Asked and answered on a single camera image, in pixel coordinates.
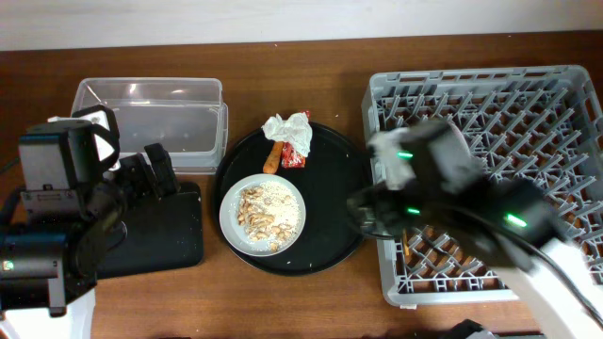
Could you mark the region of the orange carrot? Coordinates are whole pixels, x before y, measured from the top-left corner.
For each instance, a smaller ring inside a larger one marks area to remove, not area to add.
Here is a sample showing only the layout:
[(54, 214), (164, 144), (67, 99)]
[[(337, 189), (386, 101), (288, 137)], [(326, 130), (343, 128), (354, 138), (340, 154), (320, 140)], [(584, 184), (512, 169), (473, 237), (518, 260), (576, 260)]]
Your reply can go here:
[(266, 174), (274, 174), (280, 165), (281, 154), (284, 148), (282, 141), (275, 141), (269, 156), (263, 166), (263, 172)]

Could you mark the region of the red snack wrapper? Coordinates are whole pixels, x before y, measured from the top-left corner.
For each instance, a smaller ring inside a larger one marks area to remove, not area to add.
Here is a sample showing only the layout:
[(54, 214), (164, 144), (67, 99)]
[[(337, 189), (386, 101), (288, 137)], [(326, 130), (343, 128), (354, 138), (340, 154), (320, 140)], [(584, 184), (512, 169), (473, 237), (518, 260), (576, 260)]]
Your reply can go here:
[(291, 115), (285, 122), (286, 141), (281, 160), (283, 168), (300, 169), (305, 167), (313, 136), (309, 121), (310, 112), (305, 110)]

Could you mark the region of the grey plate with food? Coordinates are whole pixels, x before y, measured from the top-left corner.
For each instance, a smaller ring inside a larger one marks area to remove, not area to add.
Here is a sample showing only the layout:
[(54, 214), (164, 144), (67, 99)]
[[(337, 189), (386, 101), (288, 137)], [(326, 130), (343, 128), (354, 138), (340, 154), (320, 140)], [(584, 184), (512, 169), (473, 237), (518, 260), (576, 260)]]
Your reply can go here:
[(273, 174), (248, 176), (228, 189), (219, 208), (227, 243), (251, 257), (284, 252), (301, 236), (306, 206), (300, 191)]

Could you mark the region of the wooden chopstick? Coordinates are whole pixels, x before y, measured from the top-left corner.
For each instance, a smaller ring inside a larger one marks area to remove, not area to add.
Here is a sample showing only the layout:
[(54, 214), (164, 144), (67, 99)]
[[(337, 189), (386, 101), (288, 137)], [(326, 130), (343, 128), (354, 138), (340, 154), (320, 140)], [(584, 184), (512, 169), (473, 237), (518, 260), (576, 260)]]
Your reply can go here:
[(410, 255), (410, 249), (408, 246), (409, 245), (408, 244), (408, 235), (407, 235), (406, 229), (402, 230), (401, 242), (402, 242), (403, 253), (404, 253), (405, 257), (408, 257)]

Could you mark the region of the white paper napkin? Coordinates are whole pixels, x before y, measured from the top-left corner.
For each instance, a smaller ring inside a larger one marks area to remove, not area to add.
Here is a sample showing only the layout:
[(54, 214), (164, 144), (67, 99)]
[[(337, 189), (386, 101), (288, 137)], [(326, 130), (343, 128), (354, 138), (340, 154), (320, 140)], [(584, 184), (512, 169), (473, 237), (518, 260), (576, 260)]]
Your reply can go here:
[(294, 113), (286, 120), (276, 114), (268, 118), (261, 129), (267, 139), (289, 143), (301, 156), (310, 154), (313, 131), (304, 112)]

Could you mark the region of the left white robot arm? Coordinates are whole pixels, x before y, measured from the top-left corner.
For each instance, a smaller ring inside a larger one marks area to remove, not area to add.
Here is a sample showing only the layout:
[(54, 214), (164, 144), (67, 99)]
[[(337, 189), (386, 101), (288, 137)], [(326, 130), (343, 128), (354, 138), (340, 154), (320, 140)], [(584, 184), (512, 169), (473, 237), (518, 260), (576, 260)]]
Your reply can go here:
[(88, 338), (97, 271), (124, 215), (180, 185), (159, 143), (122, 158), (115, 113), (94, 105), (19, 138), (24, 185), (1, 208), (1, 335)]

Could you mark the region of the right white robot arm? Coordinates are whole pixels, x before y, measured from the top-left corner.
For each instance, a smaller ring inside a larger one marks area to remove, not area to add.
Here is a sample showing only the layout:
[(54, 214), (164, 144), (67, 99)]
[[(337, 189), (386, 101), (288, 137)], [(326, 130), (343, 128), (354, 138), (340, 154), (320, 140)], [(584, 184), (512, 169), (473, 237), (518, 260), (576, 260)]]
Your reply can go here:
[(367, 144), (385, 178), (352, 194), (352, 227), (398, 238), (426, 225), (492, 269), (548, 338), (599, 338), (602, 290), (555, 208), (531, 181), (497, 184), (447, 121), (374, 134)]

